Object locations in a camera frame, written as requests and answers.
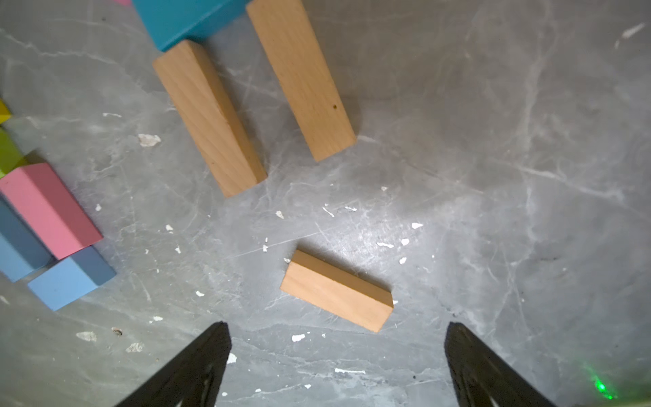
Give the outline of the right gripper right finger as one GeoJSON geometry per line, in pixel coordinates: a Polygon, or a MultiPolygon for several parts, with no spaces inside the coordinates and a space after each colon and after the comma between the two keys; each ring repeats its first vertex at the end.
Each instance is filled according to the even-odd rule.
{"type": "Polygon", "coordinates": [[[468,327],[448,325],[444,351],[460,406],[552,406],[468,327]]]}

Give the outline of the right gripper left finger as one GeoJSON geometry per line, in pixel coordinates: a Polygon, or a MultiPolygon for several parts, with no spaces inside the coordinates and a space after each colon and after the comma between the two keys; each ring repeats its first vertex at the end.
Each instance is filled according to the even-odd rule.
{"type": "Polygon", "coordinates": [[[216,322],[119,406],[214,406],[232,350],[228,325],[216,322]]]}

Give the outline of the wooden block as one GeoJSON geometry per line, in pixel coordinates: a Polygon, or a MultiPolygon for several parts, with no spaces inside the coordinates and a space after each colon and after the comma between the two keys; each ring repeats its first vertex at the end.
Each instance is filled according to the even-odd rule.
{"type": "Polygon", "coordinates": [[[257,0],[246,10],[314,159],[356,144],[303,3],[257,0]]]}
{"type": "Polygon", "coordinates": [[[371,332],[380,332],[394,309],[388,290],[301,250],[289,263],[281,291],[371,332]]]}
{"type": "Polygon", "coordinates": [[[262,183],[267,173],[205,48],[183,40],[153,66],[224,196],[262,183]]]}

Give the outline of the light blue block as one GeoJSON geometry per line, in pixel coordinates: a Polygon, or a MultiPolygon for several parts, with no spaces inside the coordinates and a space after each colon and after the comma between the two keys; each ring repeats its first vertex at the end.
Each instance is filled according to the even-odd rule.
{"type": "Polygon", "coordinates": [[[52,261],[52,254],[2,198],[1,273],[16,283],[52,261]]]}
{"type": "Polygon", "coordinates": [[[114,269],[94,247],[62,259],[27,284],[52,311],[60,310],[116,276],[114,269]]]}

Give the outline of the green block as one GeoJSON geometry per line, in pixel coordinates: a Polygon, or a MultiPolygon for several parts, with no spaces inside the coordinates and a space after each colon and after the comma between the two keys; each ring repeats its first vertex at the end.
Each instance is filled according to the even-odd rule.
{"type": "Polygon", "coordinates": [[[0,131],[0,178],[7,176],[11,171],[20,166],[27,166],[20,149],[17,148],[5,130],[0,131]]]}

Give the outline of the yellow block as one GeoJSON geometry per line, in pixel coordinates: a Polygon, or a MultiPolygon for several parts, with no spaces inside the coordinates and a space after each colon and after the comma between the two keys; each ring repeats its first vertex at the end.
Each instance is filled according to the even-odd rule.
{"type": "Polygon", "coordinates": [[[3,124],[7,120],[12,118],[12,114],[4,101],[0,99],[0,124],[3,124]]]}

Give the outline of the teal block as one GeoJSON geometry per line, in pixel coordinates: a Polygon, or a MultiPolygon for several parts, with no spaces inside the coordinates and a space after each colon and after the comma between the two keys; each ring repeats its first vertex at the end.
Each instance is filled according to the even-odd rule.
{"type": "Polygon", "coordinates": [[[247,0],[133,0],[154,45],[166,52],[183,40],[203,42],[245,12],[247,0]]]}

